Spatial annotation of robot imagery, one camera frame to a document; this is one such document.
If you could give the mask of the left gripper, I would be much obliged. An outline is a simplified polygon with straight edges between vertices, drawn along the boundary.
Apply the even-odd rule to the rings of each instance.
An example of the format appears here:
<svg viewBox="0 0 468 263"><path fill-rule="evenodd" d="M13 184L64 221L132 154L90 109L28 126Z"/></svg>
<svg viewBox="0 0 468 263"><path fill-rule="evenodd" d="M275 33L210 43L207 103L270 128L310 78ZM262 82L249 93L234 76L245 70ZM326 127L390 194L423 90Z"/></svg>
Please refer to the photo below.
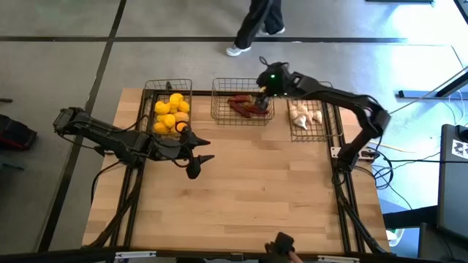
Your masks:
<svg viewBox="0 0 468 263"><path fill-rule="evenodd" d="M152 161L163 160L192 160L194 158L193 148L197 146L210 145L207 140L196 137L191 131L181 133L179 140L174 140L171 137L161 137L155 133L151 134L151 142L149 145L149 158ZM207 155L197 157L200 164L213 159L215 155Z"/></svg>

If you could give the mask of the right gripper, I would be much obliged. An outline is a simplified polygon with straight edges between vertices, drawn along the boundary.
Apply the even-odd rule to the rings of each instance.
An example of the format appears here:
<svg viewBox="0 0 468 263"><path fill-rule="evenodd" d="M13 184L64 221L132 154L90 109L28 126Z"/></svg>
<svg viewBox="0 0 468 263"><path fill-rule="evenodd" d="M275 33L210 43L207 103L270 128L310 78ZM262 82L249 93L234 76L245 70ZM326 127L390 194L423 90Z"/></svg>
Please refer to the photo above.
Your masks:
<svg viewBox="0 0 468 263"><path fill-rule="evenodd" d="M272 98L269 96L284 95L285 86L290 79L289 64L287 62L263 62L266 69L261 72L256 80L257 85L265 96L257 97L257 106L269 111Z"/></svg>

